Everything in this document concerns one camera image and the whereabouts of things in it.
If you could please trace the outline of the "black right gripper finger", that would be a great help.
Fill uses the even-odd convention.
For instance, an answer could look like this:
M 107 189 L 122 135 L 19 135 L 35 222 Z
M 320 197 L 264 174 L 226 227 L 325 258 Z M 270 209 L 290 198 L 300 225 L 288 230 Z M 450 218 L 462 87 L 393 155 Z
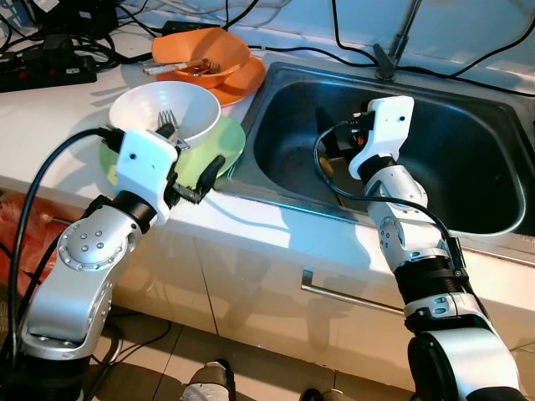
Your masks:
M 329 114 L 324 107 L 316 108 L 316 125 L 318 138 L 316 150 L 318 155 L 326 158 L 333 158 L 335 153 L 335 141 L 333 141 L 333 130 L 336 129 L 336 119 Z

